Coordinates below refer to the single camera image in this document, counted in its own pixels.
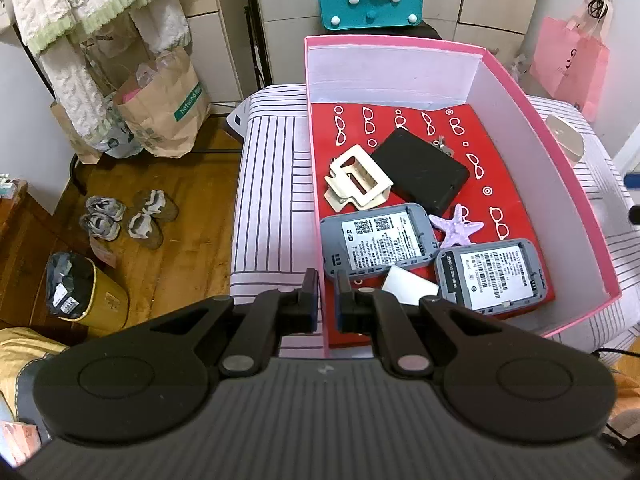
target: brown paper bag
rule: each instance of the brown paper bag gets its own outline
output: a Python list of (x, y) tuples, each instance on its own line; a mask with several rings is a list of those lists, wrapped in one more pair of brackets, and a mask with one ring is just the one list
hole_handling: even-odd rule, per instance
[(78, 135), (78, 132), (76, 132), (71, 119), (69, 119), (69, 116), (65, 112), (65, 109), (55, 101), (52, 102), (49, 109), (58, 121), (60, 128), (62, 128), (62, 131), (65, 133), (69, 144), (71, 144), (71, 147), (76, 152), (80, 162), (83, 164), (98, 164), (102, 153), (98, 150), (94, 150), (84, 142), (84, 139), (80, 137), (80, 135)]
[(209, 111), (209, 97), (182, 47), (159, 63), (151, 83), (123, 104), (124, 94), (137, 88), (130, 77), (118, 89), (113, 103), (133, 134), (156, 156), (179, 158), (189, 153)]

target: paper bag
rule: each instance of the paper bag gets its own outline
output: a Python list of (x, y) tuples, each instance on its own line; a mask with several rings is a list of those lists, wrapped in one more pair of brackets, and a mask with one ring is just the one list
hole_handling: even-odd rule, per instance
[(69, 144), (71, 144), (71, 147), (76, 152), (80, 162), (83, 164), (97, 164), (102, 153), (84, 142), (84, 139), (76, 132), (65, 109), (57, 102), (53, 102), (49, 109), (58, 121), (60, 128), (62, 128), (62, 131), (65, 133)]
[(588, 15), (589, 1), (566, 22), (548, 16), (543, 20), (530, 73), (551, 97), (571, 103), (594, 121), (609, 63), (604, 42), (613, 4), (604, 0), (603, 15), (596, 20)]
[(2, 435), (17, 466), (24, 464), (40, 449), (40, 435), (33, 424), (3, 421)]
[(152, 64), (158, 74), (133, 98), (123, 95), (139, 88), (135, 76), (116, 92), (114, 104), (136, 138), (156, 156), (179, 158), (191, 151), (207, 118), (209, 97), (182, 47)]

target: gray device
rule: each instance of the gray device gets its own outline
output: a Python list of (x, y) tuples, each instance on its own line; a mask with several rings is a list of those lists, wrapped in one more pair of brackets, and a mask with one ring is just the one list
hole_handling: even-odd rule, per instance
[(392, 265), (425, 267), (438, 252), (427, 213), (415, 203), (327, 216), (320, 221), (320, 235), (329, 277), (344, 270), (350, 280), (362, 280)]
[(445, 300), (491, 316), (533, 306), (548, 292), (538, 252), (524, 238), (443, 249), (436, 276)]

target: white eraser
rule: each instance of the white eraser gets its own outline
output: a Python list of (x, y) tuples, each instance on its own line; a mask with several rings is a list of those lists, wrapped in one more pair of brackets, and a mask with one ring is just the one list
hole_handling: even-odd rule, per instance
[(440, 287), (398, 266), (391, 266), (382, 290), (391, 292), (399, 303), (417, 305), (423, 296), (436, 296)]

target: hanging clothes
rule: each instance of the hanging clothes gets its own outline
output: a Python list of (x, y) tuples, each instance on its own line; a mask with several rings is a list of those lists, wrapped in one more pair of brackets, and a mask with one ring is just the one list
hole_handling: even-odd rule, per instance
[(78, 134), (100, 151), (110, 148), (108, 140), (124, 122), (104, 101), (74, 44), (86, 40), (125, 11), (130, 11), (140, 36), (154, 53), (191, 41), (178, 0), (12, 1), (22, 40), (39, 55), (56, 100)]

